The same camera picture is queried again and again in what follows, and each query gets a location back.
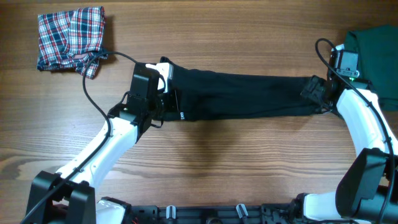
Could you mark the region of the black garment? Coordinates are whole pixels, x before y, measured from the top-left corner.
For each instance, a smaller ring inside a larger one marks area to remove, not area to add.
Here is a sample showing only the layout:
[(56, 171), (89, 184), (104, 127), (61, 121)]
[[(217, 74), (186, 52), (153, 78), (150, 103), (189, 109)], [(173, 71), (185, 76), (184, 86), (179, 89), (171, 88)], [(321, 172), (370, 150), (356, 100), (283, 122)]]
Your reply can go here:
[(181, 121), (310, 116), (321, 107), (300, 96), (308, 77), (217, 73), (173, 65)]

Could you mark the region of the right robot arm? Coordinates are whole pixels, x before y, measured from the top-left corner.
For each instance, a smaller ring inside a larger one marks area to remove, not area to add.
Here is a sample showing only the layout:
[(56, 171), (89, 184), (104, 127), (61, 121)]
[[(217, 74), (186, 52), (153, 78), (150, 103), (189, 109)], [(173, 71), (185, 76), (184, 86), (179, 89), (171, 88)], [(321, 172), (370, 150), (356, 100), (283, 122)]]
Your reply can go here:
[(371, 82), (359, 79), (358, 54), (332, 52), (327, 78), (313, 76), (301, 96), (342, 118), (356, 159), (334, 192), (308, 194), (303, 215), (318, 222), (397, 223), (397, 139)]

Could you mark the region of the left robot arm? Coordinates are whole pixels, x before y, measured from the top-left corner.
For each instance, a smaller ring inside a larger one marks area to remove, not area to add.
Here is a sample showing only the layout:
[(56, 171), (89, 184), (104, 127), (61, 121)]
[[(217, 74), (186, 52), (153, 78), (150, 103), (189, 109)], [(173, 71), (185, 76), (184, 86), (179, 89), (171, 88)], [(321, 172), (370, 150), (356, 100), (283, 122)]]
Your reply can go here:
[(130, 90), (105, 114), (101, 131), (56, 173), (40, 172), (32, 181), (23, 223), (124, 223), (129, 205), (95, 190), (119, 158), (162, 120), (164, 96), (174, 67), (163, 62), (138, 63)]

